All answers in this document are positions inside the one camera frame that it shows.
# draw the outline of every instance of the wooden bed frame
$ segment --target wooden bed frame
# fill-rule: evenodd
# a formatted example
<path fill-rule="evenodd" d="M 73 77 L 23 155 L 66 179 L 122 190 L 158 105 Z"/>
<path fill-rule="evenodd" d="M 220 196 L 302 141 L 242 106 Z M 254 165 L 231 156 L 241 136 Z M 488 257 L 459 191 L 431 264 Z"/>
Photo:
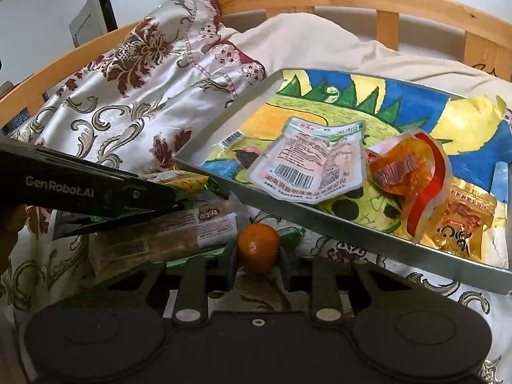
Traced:
<path fill-rule="evenodd" d="M 505 80 L 512 75 L 512 25 L 449 0 L 217 0 L 222 15 L 265 10 L 267 18 L 283 12 L 314 12 L 314 7 L 377 10 L 377 40 L 398 49 L 398 19 L 406 14 L 465 30 L 463 63 Z M 137 23 L 128 24 L 76 48 L 19 84 L 0 100 L 0 126 L 25 107 L 35 114 L 41 94 L 115 47 Z"/>

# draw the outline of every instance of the metal tray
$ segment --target metal tray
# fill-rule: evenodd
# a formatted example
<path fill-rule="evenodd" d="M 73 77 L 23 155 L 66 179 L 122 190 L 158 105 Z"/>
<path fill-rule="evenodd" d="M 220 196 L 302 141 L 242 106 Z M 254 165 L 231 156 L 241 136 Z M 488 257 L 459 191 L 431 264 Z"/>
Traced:
<path fill-rule="evenodd" d="M 385 78 L 387 81 L 404 82 Z M 193 137 L 176 155 L 178 167 L 192 172 L 208 174 L 218 182 L 222 192 L 232 191 L 244 203 L 280 216 L 290 222 L 302 225 L 321 235 L 331 236 L 339 241 L 353 244 L 369 252 L 400 261 L 412 267 L 436 273 L 495 293 L 506 294 L 512 290 L 512 271 L 476 263 L 442 251 L 416 244 L 411 241 L 344 220 L 313 208 L 277 200 L 267 193 L 233 179 L 210 174 L 201 165 L 212 152 L 213 146 L 236 131 L 256 109 L 276 94 L 283 83 L 282 71 L 277 71 L 259 85 L 244 93 L 222 114 Z M 410 85 L 431 89 L 450 96 L 460 95 L 429 88 L 409 82 Z"/>

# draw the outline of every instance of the silver screw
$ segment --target silver screw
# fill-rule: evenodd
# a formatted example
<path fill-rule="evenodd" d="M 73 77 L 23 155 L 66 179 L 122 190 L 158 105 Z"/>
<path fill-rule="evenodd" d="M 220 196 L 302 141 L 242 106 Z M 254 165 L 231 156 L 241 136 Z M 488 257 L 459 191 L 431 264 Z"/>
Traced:
<path fill-rule="evenodd" d="M 334 322 L 335 320 L 338 320 L 341 318 L 341 313 L 339 310 L 326 308 L 326 309 L 320 309 L 316 313 L 316 317 L 325 322 Z"/>
<path fill-rule="evenodd" d="M 253 319 L 252 324 L 254 326 L 263 326 L 265 324 L 265 320 L 264 319 Z"/>
<path fill-rule="evenodd" d="M 195 309 L 181 309 L 176 312 L 176 319 L 181 322 L 195 322 L 201 314 Z"/>

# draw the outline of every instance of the small orange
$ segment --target small orange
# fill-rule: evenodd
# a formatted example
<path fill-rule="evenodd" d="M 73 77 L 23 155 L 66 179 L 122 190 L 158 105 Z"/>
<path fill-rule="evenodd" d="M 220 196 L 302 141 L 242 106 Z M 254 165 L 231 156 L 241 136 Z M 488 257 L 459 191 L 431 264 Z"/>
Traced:
<path fill-rule="evenodd" d="M 279 234 L 265 224 L 249 225 L 238 238 L 238 253 L 249 271 L 265 274 L 276 263 Z"/>

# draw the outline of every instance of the barcode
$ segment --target barcode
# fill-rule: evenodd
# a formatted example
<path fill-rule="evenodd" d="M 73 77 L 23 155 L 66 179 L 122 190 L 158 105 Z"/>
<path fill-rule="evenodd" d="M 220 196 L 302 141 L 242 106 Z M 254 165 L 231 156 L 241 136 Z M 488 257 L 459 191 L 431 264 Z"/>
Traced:
<path fill-rule="evenodd" d="M 401 182 L 405 175 L 418 168 L 418 159 L 414 153 L 402 157 L 397 162 L 384 166 L 376 174 L 373 179 L 379 186 L 392 186 Z"/>
<path fill-rule="evenodd" d="M 129 243 L 116 244 L 112 247 L 112 260 L 122 259 L 137 254 L 149 252 L 149 247 L 144 240 L 130 241 Z"/>
<path fill-rule="evenodd" d="M 233 134 L 231 134 L 231 136 L 226 137 L 224 140 L 222 140 L 220 142 L 220 144 L 224 148 L 227 148 L 227 147 L 231 146 L 232 144 L 234 144 L 235 142 L 237 142 L 242 137 L 244 137 L 244 134 L 242 134 L 241 132 L 234 132 Z"/>
<path fill-rule="evenodd" d="M 333 170 L 332 172 L 327 173 L 322 178 L 322 180 L 320 180 L 320 187 L 319 187 L 319 189 L 323 189 L 326 186 L 330 185 L 331 183 L 336 182 L 336 180 L 338 180 L 339 177 L 340 177 L 340 170 L 339 169 L 336 169 L 336 170 Z"/>
<path fill-rule="evenodd" d="M 278 165 L 275 170 L 277 176 L 279 176 L 285 182 L 302 189 L 309 189 L 313 183 L 314 177 L 308 176 L 304 173 L 299 172 L 293 167 L 285 166 L 284 164 Z"/>

